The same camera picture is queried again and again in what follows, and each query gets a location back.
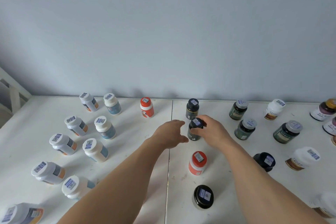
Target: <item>white table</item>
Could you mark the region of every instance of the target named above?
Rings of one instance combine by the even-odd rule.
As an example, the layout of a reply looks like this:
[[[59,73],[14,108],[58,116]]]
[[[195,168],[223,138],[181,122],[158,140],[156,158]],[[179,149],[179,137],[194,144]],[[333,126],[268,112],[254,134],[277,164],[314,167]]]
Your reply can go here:
[[[264,151],[273,155],[276,165],[269,175],[308,205],[315,194],[336,190],[336,146],[322,130],[323,122],[309,116],[309,111],[318,104],[287,104],[276,120],[269,121],[263,117],[267,103],[250,103],[244,117],[254,118],[258,125],[248,140],[241,141],[234,135],[239,121],[229,117],[233,103],[234,101],[200,101],[199,114],[207,114],[219,120],[251,156]],[[183,135],[187,135],[190,122],[185,117],[186,105],[187,101],[173,101],[172,119],[186,122],[181,129]],[[299,136],[284,145],[275,141],[272,134],[288,120],[299,121],[303,130]],[[318,150],[321,160],[308,169],[294,171],[286,165],[285,160],[290,158],[295,149],[303,146]],[[188,170],[189,159],[197,150],[203,151],[208,157],[207,169],[200,176],[192,175]],[[225,157],[208,146],[204,139],[189,141],[171,149],[168,184],[167,224],[246,223],[238,205],[230,166]],[[191,201],[194,189],[200,184],[208,185],[214,192],[214,204],[205,211],[196,209]],[[331,219],[329,222],[336,223],[336,220]]]
[[[61,184],[48,185],[37,181],[31,169],[41,161],[52,161],[66,168],[66,177],[85,176],[94,182],[103,179],[120,162],[150,137],[155,129],[171,120],[171,100],[153,99],[155,115],[143,118],[139,99],[119,99],[123,112],[112,116],[102,98],[96,98],[99,109],[88,112],[78,97],[33,96],[14,117],[0,129],[0,209],[21,202],[42,204],[45,215],[40,224],[56,223],[76,202],[61,191]],[[67,129],[64,119],[77,115],[89,126],[88,134],[76,137]],[[115,139],[104,140],[96,131],[94,120],[104,115],[115,126]],[[71,156],[63,156],[52,148],[49,138],[64,133],[78,143],[78,150]],[[93,162],[84,154],[82,143],[94,137],[109,150],[104,163]],[[166,150],[159,157],[152,173],[145,204],[135,223],[164,224],[168,174]]]

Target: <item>pill bottle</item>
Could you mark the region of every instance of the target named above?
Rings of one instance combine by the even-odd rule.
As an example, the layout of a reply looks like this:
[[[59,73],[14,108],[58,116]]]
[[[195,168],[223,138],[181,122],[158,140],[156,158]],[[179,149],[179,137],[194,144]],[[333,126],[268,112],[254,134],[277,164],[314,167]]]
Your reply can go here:
[[[331,121],[324,124],[322,128],[328,134],[335,136],[336,135],[336,117],[334,117]]]
[[[2,224],[37,224],[44,209],[40,205],[20,203],[11,205],[6,209],[6,213],[1,219]]]
[[[253,159],[261,166],[266,172],[269,172],[275,166],[275,159],[274,157],[267,153],[262,152],[259,154],[255,154]]]
[[[94,138],[89,138],[83,143],[83,150],[93,161],[103,163],[107,160],[109,151],[102,142]]]
[[[116,129],[105,116],[99,116],[95,119],[94,125],[104,139],[113,139],[116,136]]]
[[[313,209],[323,218],[336,218],[336,193],[323,192],[316,195]]]
[[[149,97],[140,99],[140,108],[145,118],[151,118],[154,115],[154,107]]]
[[[107,93],[104,95],[104,104],[110,114],[119,115],[121,113],[121,106],[113,93]]]
[[[52,147],[64,155],[72,155],[77,149],[77,143],[63,134],[55,134],[49,139]]]
[[[194,190],[191,200],[197,209],[208,209],[213,204],[213,192],[206,185],[198,185]]]
[[[270,102],[267,108],[264,110],[264,116],[267,120],[275,120],[280,114],[282,109],[285,107],[286,103],[281,99],[275,99]]]
[[[286,160],[287,166],[295,171],[303,170],[307,167],[310,167],[314,163],[318,162],[321,159],[320,154],[317,150],[312,147],[303,147],[296,149],[292,157]]]
[[[68,129],[70,129],[76,136],[84,136],[88,130],[87,125],[80,117],[69,116],[64,120]]]
[[[331,142],[332,142],[334,145],[336,145],[336,136],[332,136],[332,137],[331,137]]]
[[[236,102],[234,102],[229,112],[230,118],[233,120],[240,120],[246,112],[248,104],[249,102],[244,99],[238,99]]]
[[[95,112],[98,110],[98,103],[90,93],[83,92],[79,95],[79,99],[89,112]]]
[[[54,162],[42,161],[33,167],[31,175],[48,184],[59,184],[65,177],[65,168]]]
[[[315,110],[311,111],[310,116],[318,121],[324,121],[336,113],[336,99],[329,98],[322,102]]]
[[[245,118],[239,122],[234,135],[240,140],[246,140],[255,131],[257,122],[252,118]]]
[[[198,115],[199,108],[200,105],[197,99],[195,98],[189,99],[187,103],[187,110],[185,112],[185,116],[190,120],[195,119],[196,116]]]
[[[200,175],[205,170],[206,163],[207,156],[201,151],[196,151],[190,158],[188,165],[189,171],[193,175]]]
[[[203,128],[204,126],[204,121],[201,120],[200,118],[195,118],[193,119],[190,123],[189,123],[189,127],[188,127],[188,138],[191,140],[191,141],[197,141],[201,138],[201,136],[198,136],[198,135],[194,135],[190,132],[190,129],[192,128]]]
[[[65,180],[62,185],[62,192],[70,199],[81,199],[91,189],[95,187],[95,183],[85,177],[72,175]]]
[[[275,130],[273,137],[276,141],[282,144],[286,144],[291,141],[294,137],[298,136],[303,129],[302,125],[295,121],[290,120],[287,123],[284,123]]]

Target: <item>right hand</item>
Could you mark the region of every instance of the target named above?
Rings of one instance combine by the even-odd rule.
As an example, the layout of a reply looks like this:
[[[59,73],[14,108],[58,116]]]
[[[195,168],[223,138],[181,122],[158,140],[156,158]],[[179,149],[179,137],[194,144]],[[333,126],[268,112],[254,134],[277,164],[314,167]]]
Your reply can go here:
[[[209,117],[208,115],[199,115],[197,118],[203,120],[206,125],[204,128],[192,128],[190,129],[190,132],[203,137],[208,145],[219,148],[223,144],[234,142],[232,137],[219,121]]]

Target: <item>white bottle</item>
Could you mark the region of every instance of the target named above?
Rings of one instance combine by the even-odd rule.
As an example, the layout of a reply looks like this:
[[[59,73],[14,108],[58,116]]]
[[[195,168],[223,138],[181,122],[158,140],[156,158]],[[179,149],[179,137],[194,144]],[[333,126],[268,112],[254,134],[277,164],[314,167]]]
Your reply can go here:
[[[62,185],[62,192],[70,199],[81,199],[91,189],[95,187],[95,183],[85,177],[72,175]]]
[[[86,107],[86,110],[89,112],[95,112],[98,110],[98,103],[95,98],[90,93],[83,92],[79,95],[79,99],[81,100],[82,104]]]
[[[37,224],[42,216],[44,209],[35,204],[20,203],[12,205],[6,209],[1,224]]]
[[[102,142],[94,138],[89,138],[83,143],[83,150],[95,162],[102,163],[107,160],[109,151]]]
[[[99,116],[95,119],[94,125],[104,139],[113,139],[116,136],[116,129],[105,116]]]
[[[286,164],[295,171],[303,170],[314,163],[320,161],[321,156],[317,150],[312,147],[303,147],[296,149],[292,157],[286,160]]]
[[[110,114],[119,115],[121,113],[121,106],[113,93],[107,93],[104,95],[104,103]]]
[[[42,182],[59,184],[64,180],[65,168],[54,162],[42,161],[33,167],[31,175]]]
[[[272,102],[270,102],[263,112],[265,119],[275,120],[282,111],[282,109],[285,107],[285,105],[286,103],[281,99],[275,99]]]
[[[76,136],[85,136],[88,130],[88,126],[85,124],[85,122],[76,115],[67,117],[64,122],[68,129],[74,132]]]
[[[336,193],[323,192],[315,196],[313,209],[324,218],[336,218]]]
[[[77,149],[77,143],[63,134],[55,134],[49,139],[52,147],[64,155],[72,155]]]

